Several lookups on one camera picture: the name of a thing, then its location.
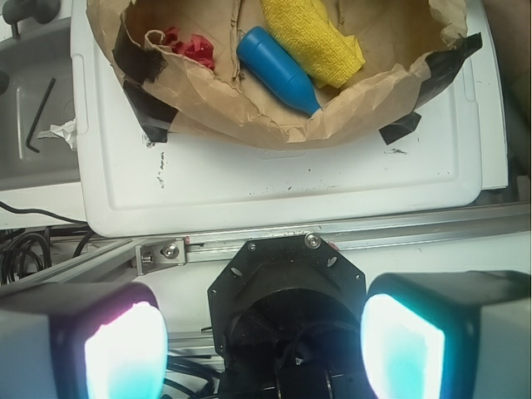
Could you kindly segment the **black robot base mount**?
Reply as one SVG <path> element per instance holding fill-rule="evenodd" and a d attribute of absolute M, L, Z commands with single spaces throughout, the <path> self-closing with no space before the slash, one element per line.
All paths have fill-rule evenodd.
<path fill-rule="evenodd" d="M 222 398 L 370 398 L 364 273 L 313 234 L 249 241 L 209 286 Z"/>

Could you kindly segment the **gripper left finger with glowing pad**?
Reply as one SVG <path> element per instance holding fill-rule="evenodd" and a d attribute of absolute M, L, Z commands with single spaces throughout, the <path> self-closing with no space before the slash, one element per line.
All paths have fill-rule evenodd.
<path fill-rule="evenodd" d="M 142 283 L 1 289 L 3 398 L 157 398 L 168 333 Z"/>

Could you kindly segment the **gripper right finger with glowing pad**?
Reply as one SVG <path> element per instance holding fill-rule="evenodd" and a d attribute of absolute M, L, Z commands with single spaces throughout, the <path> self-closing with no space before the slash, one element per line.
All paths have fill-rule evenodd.
<path fill-rule="evenodd" d="M 381 274 L 368 289 L 361 345 L 379 398 L 529 398 L 531 277 Z"/>

